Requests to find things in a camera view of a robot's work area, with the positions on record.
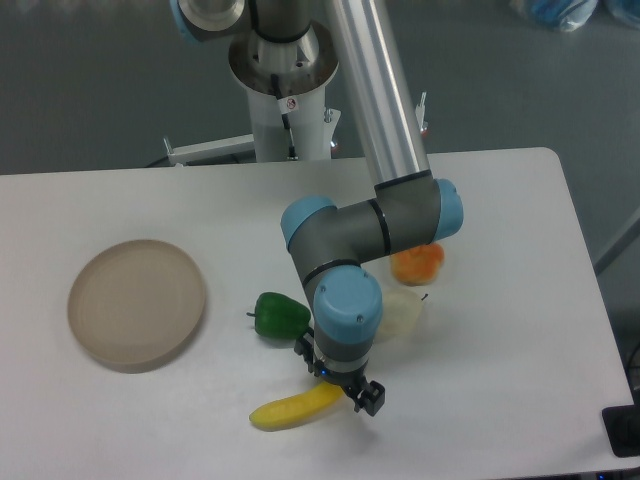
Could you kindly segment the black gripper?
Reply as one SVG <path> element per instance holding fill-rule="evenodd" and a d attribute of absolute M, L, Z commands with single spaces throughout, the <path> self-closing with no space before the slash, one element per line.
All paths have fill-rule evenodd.
<path fill-rule="evenodd" d="M 375 416 L 385 404 L 385 387 L 377 381 L 367 381 L 365 370 L 369 355 L 351 360 L 338 361 L 314 351 L 314 330 L 308 327 L 296 339 L 294 352 L 308 363 L 309 372 L 327 383 L 339 386 L 354 403 L 354 411 Z"/>

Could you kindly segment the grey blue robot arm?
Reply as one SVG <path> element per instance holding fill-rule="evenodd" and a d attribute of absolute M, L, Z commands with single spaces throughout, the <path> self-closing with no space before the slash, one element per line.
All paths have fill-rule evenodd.
<path fill-rule="evenodd" d="M 229 66 L 252 122 L 248 135 L 168 147 L 171 165 L 249 151 L 260 162 L 329 158 L 339 115 L 325 107 L 324 91 L 343 72 L 375 195 L 342 208 L 324 196 L 303 198 L 284 211 L 281 229 L 314 320 L 295 352 L 356 410 L 377 413 L 385 390 L 365 369 L 383 301 L 363 264 L 452 236 L 464 216 L 454 185 L 431 173 L 386 4 L 327 1 L 326 24 L 307 1 L 170 8 L 188 40 L 231 38 Z"/>

